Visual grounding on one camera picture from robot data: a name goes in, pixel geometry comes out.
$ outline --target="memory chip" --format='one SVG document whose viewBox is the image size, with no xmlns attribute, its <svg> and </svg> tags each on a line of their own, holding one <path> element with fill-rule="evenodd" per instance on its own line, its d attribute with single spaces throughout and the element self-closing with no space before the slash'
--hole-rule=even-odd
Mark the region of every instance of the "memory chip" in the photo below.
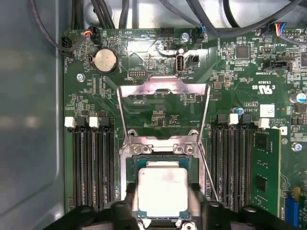
<svg viewBox="0 0 307 230">
<path fill-rule="evenodd" d="M 268 137 L 265 134 L 257 134 L 255 137 L 255 146 L 260 149 L 267 149 L 268 147 Z"/>
<path fill-rule="evenodd" d="M 301 67 L 307 67 L 307 54 L 301 55 Z"/>
<path fill-rule="evenodd" d="M 249 59 L 249 47 L 248 46 L 237 46 L 236 47 L 236 58 L 237 59 Z"/>
<path fill-rule="evenodd" d="M 257 189 L 265 192 L 267 189 L 267 179 L 263 178 L 262 176 L 256 175 L 255 186 Z"/>
</svg>

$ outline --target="silver metal frame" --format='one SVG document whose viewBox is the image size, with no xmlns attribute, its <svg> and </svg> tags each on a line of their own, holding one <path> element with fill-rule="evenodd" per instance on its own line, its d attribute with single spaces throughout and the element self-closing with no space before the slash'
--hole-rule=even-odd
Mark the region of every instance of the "silver metal frame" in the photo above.
<svg viewBox="0 0 307 230">
<path fill-rule="evenodd" d="M 170 90 L 173 94 L 197 94 L 206 96 L 205 108 L 199 134 L 187 136 L 171 136 L 169 139 L 159 140 L 153 136 L 136 137 L 129 136 L 127 133 L 126 121 L 122 98 L 127 98 L 131 95 L 153 95 L 157 90 Z M 120 86 L 117 89 L 118 103 L 123 123 L 125 139 L 120 150 L 120 172 L 121 172 L 121 199 L 126 196 L 126 159 L 132 155 L 151 154 L 155 152 L 173 152 L 174 154 L 186 154 L 200 159 L 199 163 L 199 182 L 201 191 L 204 193 L 205 187 L 205 170 L 210 180 L 214 196 L 216 200 L 217 194 L 210 176 L 209 168 L 205 159 L 205 149 L 201 142 L 202 132 L 204 129 L 207 108 L 209 103 L 210 86 L 208 84 L 185 84 L 176 76 L 150 77 L 142 85 Z"/>
</svg>

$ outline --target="cable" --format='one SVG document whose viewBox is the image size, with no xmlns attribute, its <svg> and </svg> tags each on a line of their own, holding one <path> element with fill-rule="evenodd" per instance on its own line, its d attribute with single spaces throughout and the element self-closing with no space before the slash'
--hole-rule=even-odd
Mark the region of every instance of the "cable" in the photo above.
<svg viewBox="0 0 307 230">
<path fill-rule="evenodd" d="M 127 26 L 127 20 L 128 20 L 128 12 L 129 12 L 129 0 L 122 0 L 122 9 L 121 14 L 119 18 L 119 29 L 125 29 Z"/>
<path fill-rule="evenodd" d="M 71 0 L 71 29 L 76 29 L 76 0 Z"/>
<path fill-rule="evenodd" d="M 40 29 L 40 31 L 44 34 L 45 38 L 56 48 L 58 48 L 59 50 L 61 51 L 64 51 L 64 52 L 72 52 L 74 50 L 76 50 L 80 45 L 81 43 L 85 40 L 85 37 L 81 37 L 79 40 L 76 41 L 76 43 L 70 47 L 70 48 L 66 48 L 66 47 L 63 47 L 59 44 L 57 44 L 53 39 L 52 37 L 50 36 L 50 34 L 48 33 L 48 31 L 46 30 L 46 28 L 44 27 L 44 24 L 42 22 L 42 20 L 40 19 L 39 17 L 39 13 L 38 13 L 38 10 L 37 10 L 37 7 L 36 7 L 36 2 L 35 0 L 29 0 L 30 1 L 30 6 L 31 6 L 31 11 L 34 15 L 34 18 L 35 18 L 35 21 Z"/>
<path fill-rule="evenodd" d="M 293 40 L 291 38 L 288 38 L 287 36 L 285 35 L 280 35 L 279 36 L 282 40 L 286 41 L 286 42 L 290 42 L 294 45 L 297 45 L 297 46 L 307 46 L 307 42 L 299 42 L 299 41 L 296 41 L 296 40 Z"/>
<path fill-rule="evenodd" d="M 76 21 L 77 21 L 77 29 L 84 29 L 84 19 L 83 19 L 83 1 L 76 0 Z"/>
<path fill-rule="evenodd" d="M 223 0 L 223 8 L 224 8 L 224 13 L 225 13 L 226 19 L 228 20 L 229 24 L 233 28 L 240 28 L 240 26 L 236 22 L 233 14 L 231 13 L 229 0 Z"/>
<path fill-rule="evenodd" d="M 237 37 L 237 36 L 242 36 L 250 31 L 259 29 L 266 24 L 269 24 L 271 22 L 276 21 L 277 19 L 281 18 L 285 14 L 287 14 L 289 11 L 294 9 L 295 6 L 297 6 L 300 2 L 303 0 L 294 0 L 288 5 L 284 6 L 282 9 L 277 11 L 276 13 L 272 14 L 271 16 L 254 23 L 252 25 L 239 28 L 230 32 L 221 32 L 217 30 L 212 23 L 210 22 L 208 16 L 206 13 L 203 11 L 200 3 L 198 0 L 186 0 L 188 5 L 190 6 L 191 10 L 195 13 L 197 18 L 200 20 L 200 22 L 203 24 L 203 26 L 206 27 L 206 30 L 208 30 L 209 33 L 211 33 L 213 36 L 219 37 L 219 38 L 229 38 L 229 37 Z"/>
<path fill-rule="evenodd" d="M 97 0 L 100 5 L 102 12 L 105 16 L 106 23 L 110 29 L 115 29 L 114 23 L 112 21 L 112 17 L 110 15 L 109 9 L 107 8 L 105 0 Z"/>
<path fill-rule="evenodd" d="M 307 42 L 296 41 L 294 39 L 291 39 L 291 38 L 283 35 L 283 31 L 284 31 L 284 28 L 286 26 L 286 23 L 275 23 L 274 26 L 275 26 L 275 30 L 276 30 L 276 35 L 279 38 L 281 38 L 282 40 L 284 40 L 286 42 L 290 42 L 290 43 L 297 45 L 297 46 L 307 46 Z"/>
<path fill-rule="evenodd" d="M 101 8 L 100 8 L 97 0 L 91 0 L 91 3 L 93 5 L 93 7 L 94 7 L 95 13 L 97 14 L 98 20 L 100 22 L 100 26 L 103 29 L 107 29 L 108 26 L 106 24 L 106 19 L 105 19 L 104 15 L 102 14 Z"/>
<path fill-rule="evenodd" d="M 183 12 L 178 10 L 176 7 L 174 7 L 168 0 L 159 0 L 162 5 L 164 5 L 165 8 L 167 8 L 169 11 L 174 13 L 175 15 L 179 16 L 183 20 L 187 21 L 188 23 L 196 26 L 196 27 L 201 27 L 201 24 L 194 21 L 190 17 L 186 16 Z"/>
</svg>

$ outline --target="integrated circuit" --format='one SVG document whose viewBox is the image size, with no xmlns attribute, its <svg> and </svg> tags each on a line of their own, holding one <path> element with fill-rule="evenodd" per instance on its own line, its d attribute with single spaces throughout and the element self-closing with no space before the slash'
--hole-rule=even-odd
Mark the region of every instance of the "integrated circuit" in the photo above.
<svg viewBox="0 0 307 230">
<path fill-rule="evenodd" d="M 237 46 L 236 47 L 237 59 L 249 59 L 249 46 Z"/>
<path fill-rule="evenodd" d="M 301 55 L 301 67 L 307 67 L 307 54 Z"/>
<path fill-rule="evenodd" d="M 222 89 L 222 82 L 221 81 L 215 81 L 213 82 L 213 88 L 215 90 L 221 90 Z"/>
<path fill-rule="evenodd" d="M 268 137 L 265 134 L 258 134 L 255 137 L 255 146 L 266 150 L 268 147 Z"/>
<path fill-rule="evenodd" d="M 263 178 L 262 176 L 256 175 L 255 187 L 265 192 L 267 189 L 267 179 Z"/>
</svg>

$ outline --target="surface-mount components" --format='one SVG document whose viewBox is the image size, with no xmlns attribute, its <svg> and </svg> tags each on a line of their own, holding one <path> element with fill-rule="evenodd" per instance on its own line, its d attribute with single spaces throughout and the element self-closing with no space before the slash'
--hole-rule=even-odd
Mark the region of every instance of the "surface-mount components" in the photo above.
<svg viewBox="0 0 307 230">
<path fill-rule="evenodd" d="M 307 110 L 307 104 L 295 104 L 294 105 L 294 112 L 297 114 L 305 113 Z"/>
<path fill-rule="evenodd" d="M 237 46 L 236 47 L 237 59 L 249 59 L 249 46 Z"/>
</svg>

